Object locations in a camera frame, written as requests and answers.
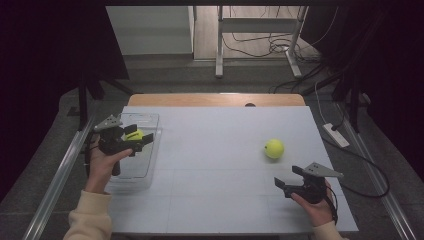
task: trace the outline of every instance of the beige sleeve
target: beige sleeve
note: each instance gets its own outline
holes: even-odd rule
[[[112,221],[108,207],[112,196],[81,191],[75,210],[69,213],[70,228],[63,239],[110,239]]]
[[[334,221],[331,221],[319,227],[314,227],[313,229],[317,240],[348,240],[347,238],[342,238],[342,236],[340,236],[340,233],[337,231]]]

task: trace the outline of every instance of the person's right hand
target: person's right hand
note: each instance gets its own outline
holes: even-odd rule
[[[99,136],[91,145],[90,151],[90,174],[85,185],[86,192],[104,193],[106,184],[112,176],[112,169],[115,163],[121,159],[128,157],[132,153],[132,149],[127,149],[114,155],[106,155],[100,149]]]
[[[333,201],[330,191],[331,186],[327,180],[325,180],[325,184],[327,185],[327,196],[331,201]],[[306,213],[309,215],[312,226],[318,227],[333,221],[330,206],[324,199],[317,204],[311,204],[296,193],[292,193],[291,197],[295,202],[302,206],[303,209],[305,209]]]

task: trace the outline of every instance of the aluminum rail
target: aluminum rail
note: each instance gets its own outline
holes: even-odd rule
[[[352,126],[349,124],[349,121],[344,121],[344,127],[346,128],[349,136],[351,137],[353,144],[356,148],[356,150],[365,158],[370,160],[371,162],[375,163],[373,157],[371,156],[370,152],[368,151],[367,146],[365,145],[361,135],[359,133],[356,133]],[[370,166],[368,163],[364,162],[365,168],[368,172],[368,175],[370,176],[374,187],[376,188],[377,192],[379,194],[383,193],[386,188],[385,180],[382,176],[382,174],[372,166]],[[393,221],[393,224],[395,225],[399,236],[403,240],[416,240],[417,237],[414,234],[414,231],[411,227],[411,224],[409,223],[409,220],[401,208],[399,202],[393,195],[391,191],[381,199],[384,206],[386,207],[387,212],[390,215],[390,218]]]
[[[41,234],[43,233],[43,230],[47,225],[47,221],[50,218],[53,208],[56,205],[60,194],[62,193],[62,189],[68,179],[69,173],[71,172],[72,167],[74,166],[75,160],[77,159],[78,154],[80,153],[84,140],[90,130],[93,129],[94,118],[96,116],[100,103],[101,102],[97,100],[94,100],[91,103],[91,106],[88,110],[89,118],[87,124],[81,131],[78,131],[75,134],[68,150],[65,153],[65,156],[63,157],[60,166],[56,171],[56,174],[52,179],[52,182],[50,183],[49,188],[44,194],[44,197],[41,200],[41,203],[38,206],[38,209],[35,212],[35,215],[32,218],[31,223],[29,224],[27,231],[25,232],[25,235],[22,239],[32,240],[39,239],[41,237]]]

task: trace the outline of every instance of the person's left hand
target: person's left hand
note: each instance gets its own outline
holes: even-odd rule
[[[90,146],[90,174],[84,191],[104,194],[106,184],[112,176],[112,169],[115,163],[128,157],[132,149],[127,149],[114,155],[106,155],[96,146],[99,145],[99,136]]]

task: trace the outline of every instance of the clear plastic container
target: clear plastic container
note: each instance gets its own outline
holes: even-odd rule
[[[153,173],[159,149],[161,127],[158,114],[148,113],[123,113],[122,125],[137,124],[143,135],[153,133],[154,140],[146,144],[141,152],[136,152],[133,157],[126,157],[120,161],[121,174],[112,176],[106,186],[107,192],[132,192],[148,189],[152,184]]]

